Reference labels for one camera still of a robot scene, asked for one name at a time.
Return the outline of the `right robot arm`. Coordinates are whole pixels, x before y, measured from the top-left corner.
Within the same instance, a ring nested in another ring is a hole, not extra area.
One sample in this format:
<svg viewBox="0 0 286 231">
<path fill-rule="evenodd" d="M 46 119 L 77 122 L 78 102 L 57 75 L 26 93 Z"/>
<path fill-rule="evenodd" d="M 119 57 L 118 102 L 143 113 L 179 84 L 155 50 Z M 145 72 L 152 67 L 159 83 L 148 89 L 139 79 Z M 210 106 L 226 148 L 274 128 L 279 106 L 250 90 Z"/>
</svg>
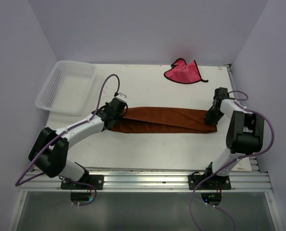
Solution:
<svg viewBox="0 0 286 231">
<path fill-rule="evenodd" d="M 246 156 L 258 153 L 263 145 L 264 118 L 238 105 L 237 99 L 229 96 L 227 88 L 217 88 L 204 122 L 206 125 L 217 125 L 223 116 L 230 119 L 225 138 L 226 148 L 205 169 L 203 184 L 209 189 L 226 183 L 237 163 Z"/>
</svg>

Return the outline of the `brown towel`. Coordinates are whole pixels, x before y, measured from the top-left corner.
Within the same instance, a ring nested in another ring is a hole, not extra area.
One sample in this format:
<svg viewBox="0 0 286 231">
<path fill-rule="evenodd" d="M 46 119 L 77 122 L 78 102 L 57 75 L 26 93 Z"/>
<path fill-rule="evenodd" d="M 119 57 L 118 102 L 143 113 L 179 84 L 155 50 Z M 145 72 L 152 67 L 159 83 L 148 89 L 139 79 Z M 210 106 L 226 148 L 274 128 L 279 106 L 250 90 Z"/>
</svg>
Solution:
<svg viewBox="0 0 286 231">
<path fill-rule="evenodd" d="M 206 110 L 170 107 L 134 107 L 122 117 L 111 131 L 128 134 L 217 132 L 216 125 L 206 125 Z"/>
</svg>

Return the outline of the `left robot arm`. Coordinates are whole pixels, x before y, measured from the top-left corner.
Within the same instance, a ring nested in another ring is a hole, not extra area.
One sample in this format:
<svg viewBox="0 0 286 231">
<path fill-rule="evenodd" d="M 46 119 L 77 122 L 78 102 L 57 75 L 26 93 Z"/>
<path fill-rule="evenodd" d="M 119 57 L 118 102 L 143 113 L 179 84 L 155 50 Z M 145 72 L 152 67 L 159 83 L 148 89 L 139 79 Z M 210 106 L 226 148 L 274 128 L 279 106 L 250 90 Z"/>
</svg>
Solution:
<svg viewBox="0 0 286 231">
<path fill-rule="evenodd" d="M 56 176 L 72 180 L 78 189 L 87 187 L 87 170 L 68 160 L 68 151 L 87 137 L 117 125 L 128 109 L 127 103 L 117 97 L 86 118 L 64 128 L 49 127 L 40 132 L 28 159 L 50 178 Z"/>
</svg>

